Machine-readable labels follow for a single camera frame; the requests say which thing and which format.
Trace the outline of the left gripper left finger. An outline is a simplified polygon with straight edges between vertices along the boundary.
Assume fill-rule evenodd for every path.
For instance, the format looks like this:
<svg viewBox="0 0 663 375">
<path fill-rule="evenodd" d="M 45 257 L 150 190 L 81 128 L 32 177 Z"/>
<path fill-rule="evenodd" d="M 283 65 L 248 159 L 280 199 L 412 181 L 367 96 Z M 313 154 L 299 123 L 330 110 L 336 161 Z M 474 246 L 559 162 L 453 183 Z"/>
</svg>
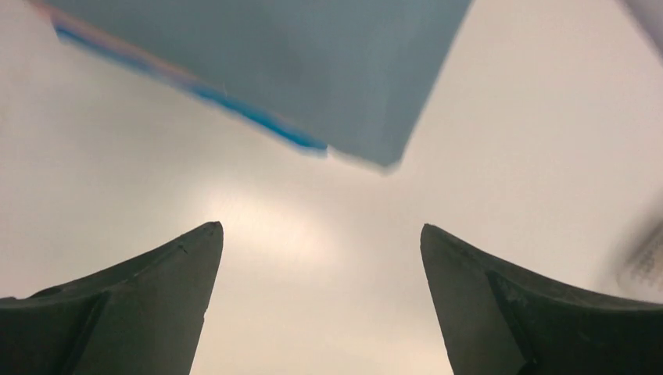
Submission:
<svg viewBox="0 0 663 375">
<path fill-rule="evenodd" d="M 4 374 L 188 374 L 220 266 L 208 222 L 28 298 L 1 300 Z"/>
</svg>

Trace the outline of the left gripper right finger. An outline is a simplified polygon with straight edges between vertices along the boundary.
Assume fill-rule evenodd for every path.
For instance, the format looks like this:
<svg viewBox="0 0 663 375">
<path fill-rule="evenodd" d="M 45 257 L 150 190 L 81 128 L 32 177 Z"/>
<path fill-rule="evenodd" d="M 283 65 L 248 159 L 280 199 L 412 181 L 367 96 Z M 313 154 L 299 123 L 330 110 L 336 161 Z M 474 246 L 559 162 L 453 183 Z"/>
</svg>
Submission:
<svg viewBox="0 0 663 375">
<path fill-rule="evenodd" d="M 661 304 L 562 283 L 431 224 L 420 249 L 455 374 L 661 373 Z"/>
</svg>

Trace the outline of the grey-blue t shirt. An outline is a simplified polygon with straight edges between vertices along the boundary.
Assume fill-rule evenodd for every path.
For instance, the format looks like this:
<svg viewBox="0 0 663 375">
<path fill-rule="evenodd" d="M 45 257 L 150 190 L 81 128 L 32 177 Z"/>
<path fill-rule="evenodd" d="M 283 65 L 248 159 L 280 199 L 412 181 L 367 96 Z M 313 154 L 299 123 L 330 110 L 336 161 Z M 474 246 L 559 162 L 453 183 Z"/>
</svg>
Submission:
<svg viewBox="0 0 663 375">
<path fill-rule="evenodd" d="M 44 1 L 382 167 L 403 157 L 468 1 Z"/>
</svg>

